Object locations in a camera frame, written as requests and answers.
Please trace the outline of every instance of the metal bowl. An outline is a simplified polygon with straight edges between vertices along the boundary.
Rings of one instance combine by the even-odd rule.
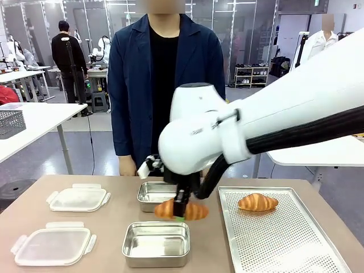
[[[182,267],[190,249],[183,222],[135,222],[126,230],[122,247],[129,267]]]
[[[154,212],[154,207],[176,196],[176,185],[166,182],[145,182],[140,186],[138,201],[143,212]]]

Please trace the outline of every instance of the stool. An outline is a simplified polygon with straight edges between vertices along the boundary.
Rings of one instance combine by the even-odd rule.
[[[6,209],[23,192],[36,182],[34,179],[23,179],[6,183],[0,187],[0,210]]]
[[[96,99],[100,99],[102,106],[96,106]],[[107,106],[105,92],[94,92],[92,93],[92,112],[103,111],[107,112],[109,107]]]

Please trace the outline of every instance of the black pants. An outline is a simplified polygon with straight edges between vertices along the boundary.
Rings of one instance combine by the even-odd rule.
[[[77,71],[77,83],[78,83],[78,89],[80,90],[79,98],[78,100],[85,104],[86,103],[86,93],[85,93],[85,81],[84,81],[84,74],[82,71]],[[75,97],[75,89],[74,84],[75,81],[73,79],[72,72],[62,72],[62,78],[64,83],[64,89],[66,89],[67,93],[67,99],[69,104],[75,104],[76,103],[76,97]]]

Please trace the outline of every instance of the chair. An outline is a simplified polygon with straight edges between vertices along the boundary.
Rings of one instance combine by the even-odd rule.
[[[105,92],[94,92],[92,93],[92,97],[91,97],[91,100],[92,100],[92,112],[99,112],[99,111],[102,111],[102,112],[107,112],[109,107],[107,105],[107,102],[106,102],[106,95],[105,95]]]

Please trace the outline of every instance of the red object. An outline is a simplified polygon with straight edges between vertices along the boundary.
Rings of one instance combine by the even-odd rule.
[[[9,102],[20,102],[18,95],[11,88],[0,85],[0,105]]]

